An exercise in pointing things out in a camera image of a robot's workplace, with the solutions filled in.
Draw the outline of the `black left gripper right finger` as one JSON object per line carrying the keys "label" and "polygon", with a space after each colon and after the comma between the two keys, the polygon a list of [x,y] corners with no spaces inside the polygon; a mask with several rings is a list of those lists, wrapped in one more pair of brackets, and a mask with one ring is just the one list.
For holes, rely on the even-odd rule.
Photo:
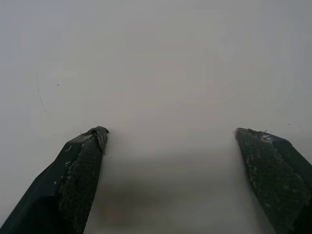
{"label": "black left gripper right finger", "polygon": [[281,137],[237,128],[251,189],[277,234],[312,232],[312,166]]}

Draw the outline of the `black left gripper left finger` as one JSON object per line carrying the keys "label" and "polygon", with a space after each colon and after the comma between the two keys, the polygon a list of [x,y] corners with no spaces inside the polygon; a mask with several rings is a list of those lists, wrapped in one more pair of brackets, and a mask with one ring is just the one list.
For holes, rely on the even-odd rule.
{"label": "black left gripper left finger", "polygon": [[29,186],[2,234],[81,234],[95,199],[109,131],[101,126],[68,141]]}

